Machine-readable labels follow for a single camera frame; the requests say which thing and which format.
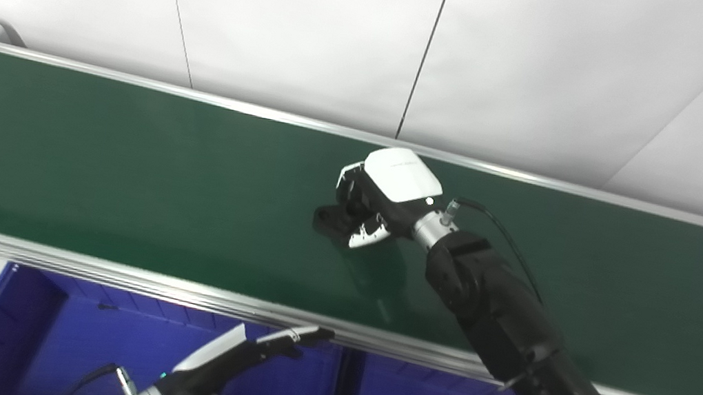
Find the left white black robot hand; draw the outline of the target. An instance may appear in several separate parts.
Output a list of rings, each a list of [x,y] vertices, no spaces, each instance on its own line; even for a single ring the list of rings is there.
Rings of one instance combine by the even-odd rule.
[[[301,358],[301,347],[333,340],[332,329],[318,325],[284,328],[250,339],[244,324],[199,347],[156,382],[160,395],[219,395],[235,377],[284,356]]]

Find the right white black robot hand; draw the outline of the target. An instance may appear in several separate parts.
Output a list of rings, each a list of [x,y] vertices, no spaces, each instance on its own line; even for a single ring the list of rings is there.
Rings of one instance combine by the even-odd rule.
[[[343,167],[334,192],[340,219],[348,224],[338,239],[358,249],[393,236],[412,237],[444,190],[413,150],[382,148]]]

